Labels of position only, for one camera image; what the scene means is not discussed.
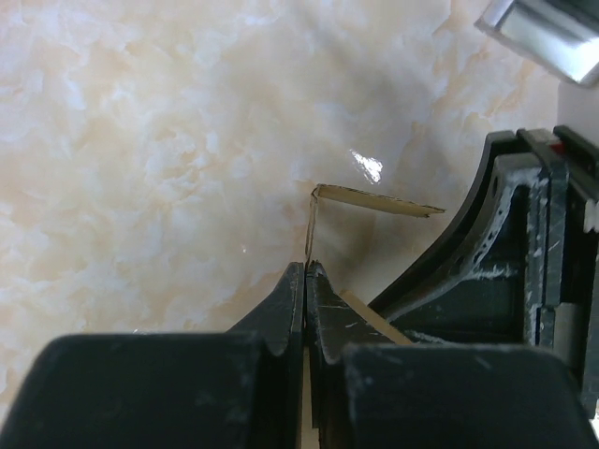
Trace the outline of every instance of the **beige marble pattern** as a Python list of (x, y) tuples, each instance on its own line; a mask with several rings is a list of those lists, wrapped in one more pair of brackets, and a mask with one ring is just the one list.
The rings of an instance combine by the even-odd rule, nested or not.
[(231, 326), (302, 259), (317, 182), (447, 208), (360, 236), (399, 274), (489, 131), (555, 121), (486, 3), (3, 1), (0, 419), (57, 335)]

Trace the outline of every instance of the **cardboard piece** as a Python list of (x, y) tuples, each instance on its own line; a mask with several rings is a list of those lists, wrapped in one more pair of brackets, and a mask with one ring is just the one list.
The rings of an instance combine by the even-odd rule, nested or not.
[(443, 212), (439, 208), (391, 196), (370, 194), (339, 185), (318, 184), (312, 191), (310, 201), (306, 262), (320, 261), (333, 288), (341, 291), (340, 297), (372, 327), (398, 344), (409, 344), (410, 341), (402, 333), (346, 287), (359, 279), (360, 264), (370, 249), (379, 214), (429, 218)]

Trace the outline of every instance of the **marble surface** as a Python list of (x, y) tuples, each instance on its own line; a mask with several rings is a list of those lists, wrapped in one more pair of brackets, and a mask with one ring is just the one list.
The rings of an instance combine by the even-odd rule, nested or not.
[(360, 236), (398, 275), (488, 132), (555, 122), (487, 3), (2, 2), (0, 419), (57, 335), (227, 329), (303, 259), (318, 182), (447, 209)]

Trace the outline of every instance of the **metal object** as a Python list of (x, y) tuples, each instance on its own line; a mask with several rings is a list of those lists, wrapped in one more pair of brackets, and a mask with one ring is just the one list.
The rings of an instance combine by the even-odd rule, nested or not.
[(565, 126), (490, 134), (454, 221), (371, 307), (414, 340), (553, 350), (594, 417), (598, 176)]
[(592, 0), (495, 0), (476, 23), (562, 77), (599, 77), (599, 8)]

